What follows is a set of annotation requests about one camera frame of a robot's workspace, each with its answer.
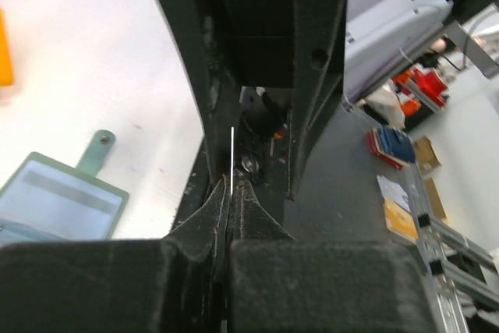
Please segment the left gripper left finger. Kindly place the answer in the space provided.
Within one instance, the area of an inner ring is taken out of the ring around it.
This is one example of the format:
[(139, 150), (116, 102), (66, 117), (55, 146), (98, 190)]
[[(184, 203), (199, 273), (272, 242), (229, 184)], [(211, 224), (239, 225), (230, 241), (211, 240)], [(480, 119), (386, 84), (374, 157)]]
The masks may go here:
[(218, 332), (228, 180), (163, 239), (1, 250), (4, 332)]

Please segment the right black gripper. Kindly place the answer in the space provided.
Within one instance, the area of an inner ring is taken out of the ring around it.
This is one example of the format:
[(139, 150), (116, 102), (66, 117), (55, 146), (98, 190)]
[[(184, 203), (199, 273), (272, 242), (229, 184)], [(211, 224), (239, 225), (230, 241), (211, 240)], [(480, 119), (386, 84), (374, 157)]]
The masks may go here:
[(287, 198), (294, 200), (343, 76), (347, 0), (157, 0), (175, 39), (202, 122), (212, 181), (228, 174), (240, 83), (290, 88)]

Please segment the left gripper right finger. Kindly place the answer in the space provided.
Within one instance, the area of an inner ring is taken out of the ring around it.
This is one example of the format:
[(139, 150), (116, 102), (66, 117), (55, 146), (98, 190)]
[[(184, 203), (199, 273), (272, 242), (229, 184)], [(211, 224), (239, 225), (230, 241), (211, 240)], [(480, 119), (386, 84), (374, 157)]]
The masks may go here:
[(232, 332), (434, 332), (414, 246), (293, 239), (253, 187), (233, 193)]

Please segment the tan gold credit card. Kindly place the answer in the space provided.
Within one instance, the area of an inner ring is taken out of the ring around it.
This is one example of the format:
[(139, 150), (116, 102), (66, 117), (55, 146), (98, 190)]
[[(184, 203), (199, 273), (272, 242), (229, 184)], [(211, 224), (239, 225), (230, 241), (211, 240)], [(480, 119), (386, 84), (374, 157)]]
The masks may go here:
[(232, 198), (233, 190), (234, 190), (234, 164), (235, 164), (235, 127), (231, 127), (231, 143), (230, 143), (230, 197)]

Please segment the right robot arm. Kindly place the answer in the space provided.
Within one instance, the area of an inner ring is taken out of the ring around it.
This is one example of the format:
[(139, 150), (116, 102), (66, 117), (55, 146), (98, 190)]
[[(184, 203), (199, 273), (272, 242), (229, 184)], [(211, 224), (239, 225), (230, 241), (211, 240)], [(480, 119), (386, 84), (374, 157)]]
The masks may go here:
[(286, 193), (341, 101), (344, 71), (364, 83), (451, 11), (447, 0), (383, 0), (355, 19), (347, 0), (157, 0), (182, 58), (204, 131), (207, 170), (228, 173), (243, 87), (291, 92)]

